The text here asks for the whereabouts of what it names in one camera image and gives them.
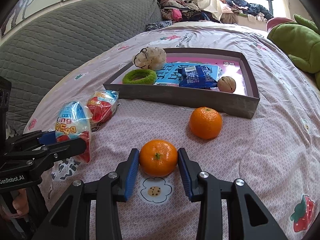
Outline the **person's left hand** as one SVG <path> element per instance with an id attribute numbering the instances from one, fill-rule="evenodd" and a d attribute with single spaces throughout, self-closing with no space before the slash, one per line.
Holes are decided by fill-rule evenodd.
<path id="1" fill-rule="evenodd" d="M 1 217 L 9 221 L 11 218 L 23 218 L 29 213 L 29 204 L 26 189 L 18 190 L 18 196 L 13 200 L 12 206 L 15 208 L 15 214 L 9 213 L 1 207 Z"/>

